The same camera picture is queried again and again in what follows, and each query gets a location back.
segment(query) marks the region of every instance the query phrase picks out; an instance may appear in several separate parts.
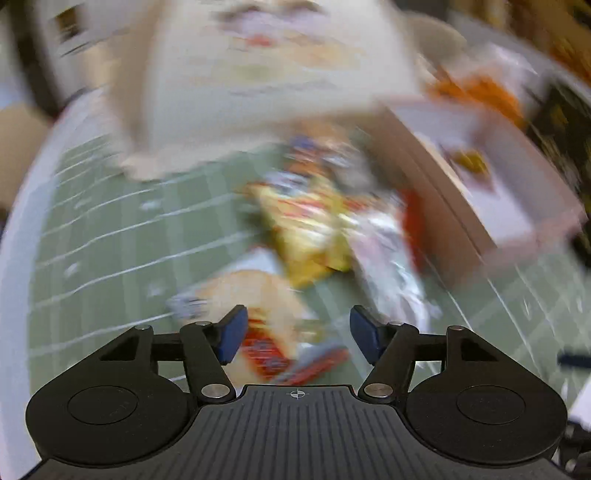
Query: metal screw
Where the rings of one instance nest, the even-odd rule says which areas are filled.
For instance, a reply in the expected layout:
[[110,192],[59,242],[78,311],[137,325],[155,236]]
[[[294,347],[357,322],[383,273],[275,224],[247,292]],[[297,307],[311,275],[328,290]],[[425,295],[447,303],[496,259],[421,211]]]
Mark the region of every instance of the metal screw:
[[372,383],[363,389],[366,395],[374,398],[386,398],[394,393],[390,385],[384,383]]
[[566,465],[564,466],[564,469],[568,472],[568,473],[573,473],[574,469],[577,467],[577,460],[575,460],[574,458],[571,458],[568,462],[566,462]]
[[566,427],[566,430],[564,431],[564,438],[566,439],[571,439],[574,435],[574,426],[573,425],[568,425]]
[[222,398],[230,393],[230,389],[221,383],[210,383],[201,389],[201,393],[209,398]]

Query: ridged black surface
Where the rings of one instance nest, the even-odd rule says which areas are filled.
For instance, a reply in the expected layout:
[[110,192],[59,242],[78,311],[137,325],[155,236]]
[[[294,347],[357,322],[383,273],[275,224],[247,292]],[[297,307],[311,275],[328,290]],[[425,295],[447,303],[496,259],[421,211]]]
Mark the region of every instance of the ridged black surface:
[[455,463],[424,447],[396,411],[346,387],[248,387],[201,410],[166,451],[133,465],[89,469],[49,460],[34,480],[566,480],[550,462],[511,469]]

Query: food packaging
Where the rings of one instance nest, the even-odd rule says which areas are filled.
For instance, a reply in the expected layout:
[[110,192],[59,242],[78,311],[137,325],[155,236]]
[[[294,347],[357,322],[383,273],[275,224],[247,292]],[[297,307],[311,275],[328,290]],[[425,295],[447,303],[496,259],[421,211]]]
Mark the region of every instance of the food packaging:
[[349,202],[343,215],[357,278],[384,323],[428,331],[430,312],[405,232],[405,205],[393,194]]
[[300,301],[280,270],[271,251],[257,248],[219,276],[168,302],[180,323],[216,323],[235,305],[246,306],[245,339],[232,363],[224,366],[237,388],[300,385],[348,358],[337,333]]
[[527,85],[535,70],[526,59],[494,44],[477,46],[442,66],[431,93],[459,102],[479,102],[521,126]]
[[311,156],[332,172],[341,192],[359,194],[375,188],[368,159],[353,145],[343,127],[318,119],[304,121],[296,141],[300,147],[314,151]]
[[261,209],[294,288],[331,270],[349,269],[337,218],[342,195],[319,163],[300,158],[250,184],[247,191]]

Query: crosshair marking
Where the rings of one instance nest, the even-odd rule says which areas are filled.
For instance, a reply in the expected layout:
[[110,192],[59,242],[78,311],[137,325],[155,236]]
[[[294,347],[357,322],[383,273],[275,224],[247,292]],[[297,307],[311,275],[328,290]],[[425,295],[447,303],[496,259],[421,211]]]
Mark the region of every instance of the crosshair marking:
[[293,392],[288,393],[288,395],[291,395],[296,400],[299,400],[301,398],[304,398],[305,395],[310,395],[310,394],[309,393],[302,392],[302,390],[294,390]]

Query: white snack bag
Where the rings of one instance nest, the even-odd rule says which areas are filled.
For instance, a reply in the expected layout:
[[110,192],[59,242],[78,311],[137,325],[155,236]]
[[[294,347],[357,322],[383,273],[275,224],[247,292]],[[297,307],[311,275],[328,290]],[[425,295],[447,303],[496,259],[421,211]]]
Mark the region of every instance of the white snack bag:
[[356,276],[374,304],[376,318],[430,331],[430,306],[402,227],[400,201],[390,196],[351,212],[345,232]]
[[494,43],[473,47],[441,67],[457,83],[473,75],[489,76],[520,102],[526,98],[525,86],[536,75],[524,56]]

